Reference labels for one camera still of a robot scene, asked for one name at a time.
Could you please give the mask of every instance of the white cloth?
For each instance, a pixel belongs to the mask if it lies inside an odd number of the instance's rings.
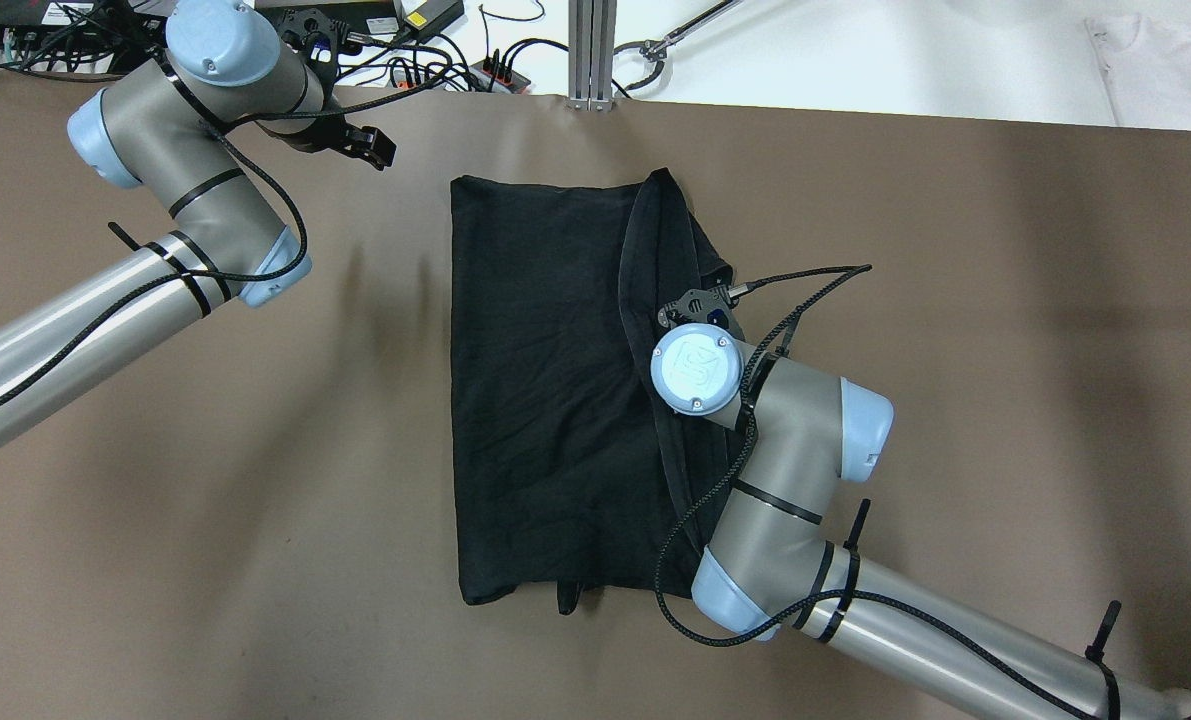
[[[1084,24],[1120,126],[1191,129],[1191,24],[1141,14]]]

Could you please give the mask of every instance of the black garment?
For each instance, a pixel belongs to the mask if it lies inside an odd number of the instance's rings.
[[[671,525],[727,469],[727,431],[653,390],[656,311],[732,282],[667,170],[592,190],[453,182],[453,470],[467,603],[557,582],[651,588]],[[723,497],[663,569],[688,596]]]

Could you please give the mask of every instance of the blue joint cap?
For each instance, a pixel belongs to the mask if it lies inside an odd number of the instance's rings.
[[[737,395],[742,353],[724,328],[705,323],[679,325],[653,350],[653,387],[673,409],[707,415]]]
[[[723,565],[710,553],[710,547],[703,551],[701,564],[697,566],[697,575],[692,578],[692,602],[703,615],[732,633],[749,633],[772,620],[732,582]],[[755,639],[769,641],[778,628],[781,625],[773,625]]]
[[[116,187],[137,187],[142,181],[124,167],[124,161],[119,159],[116,145],[112,145],[111,136],[106,132],[106,120],[102,119],[104,92],[105,87],[75,109],[70,119],[66,120],[66,134],[70,137],[70,145],[79,158],[88,168],[95,169],[98,176]]]
[[[843,425],[838,476],[863,483],[875,469],[893,427],[893,405],[879,393],[838,378],[838,413]]]
[[[257,269],[252,270],[252,274],[263,275],[275,273],[275,270],[288,265],[293,258],[297,258],[298,249],[301,249],[301,243],[293,237],[293,231],[285,227],[283,232],[279,233],[279,237],[275,238],[275,246],[272,248],[270,252],[267,252],[266,259],[262,259],[262,264],[257,265]],[[280,275],[278,278],[247,283],[244,290],[239,290],[239,300],[243,300],[249,307],[261,307],[266,305],[267,300],[275,298],[281,292],[288,290],[299,278],[306,277],[307,273],[311,273],[310,255],[303,256],[301,263],[298,263],[297,267]]]
[[[241,0],[180,0],[166,27],[180,68],[208,84],[260,81],[279,62],[279,33]]]

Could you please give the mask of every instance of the table surface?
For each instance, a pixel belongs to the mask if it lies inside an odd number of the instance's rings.
[[[491,46],[523,37],[568,42],[568,6],[544,0],[532,23],[488,19]],[[617,42],[660,38],[713,0],[618,6]],[[482,58],[484,24],[467,1],[449,36]],[[531,0],[487,0],[486,10],[532,17]],[[1191,23],[1191,0],[747,0],[669,51],[667,71],[637,99],[859,109],[1112,126],[1106,88],[1083,20],[1142,13]],[[537,94],[568,92],[567,60],[531,46],[517,65]],[[644,77],[637,54],[615,76]]]
[[[0,325],[123,258],[106,220],[172,227],[68,148],[91,94],[0,74]],[[827,537],[873,497],[868,561],[1075,652],[1118,597],[1116,672],[1191,688],[1191,133],[441,92],[357,123],[394,168],[235,133],[301,205],[310,277],[0,451],[0,719],[959,716],[797,633],[696,646],[646,591],[462,603],[448,183],[660,167],[741,278],[875,265],[796,334],[897,407]]]

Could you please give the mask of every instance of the robotic arm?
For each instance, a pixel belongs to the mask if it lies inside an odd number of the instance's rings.
[[[335,109],[331,88],[238,1],[182,0],[166,36],[169,51],[99,90],[68,133],[101,177],[150,188],[177,228],[1,328],[0,447],[231,298],[261,306],[310,273],[214,133],[249,114]],[[376,169],[394,158],[380,131],[339,115],[262,127]]]
[[[759,427],[697,570],[697,607],[724,628],[747,633],[799,603],[802,609],[782,624],[974,716],[1108,716],[1106,676],[1097,662],[861,559],[856,537],[842,547],[819,538],[838,482],[865,482],[879,461],[892,405],[847,378],[765,353],[752,382],[752,405],[743,411],[738,378],[752,352],[754,348],[704,323],[678,325],[654,351],[653,382],[667,405],[727,428],[740,427],[752,413]],[[827,597],[802,602],[818,594]],[[902,606],[959,630],[1049,697]],[[772,626],[759,639],[767,641],[777,630]],[[1116,684],[1124,719],[1191,715],[1191,691],[1153,691],[1127,680]]]

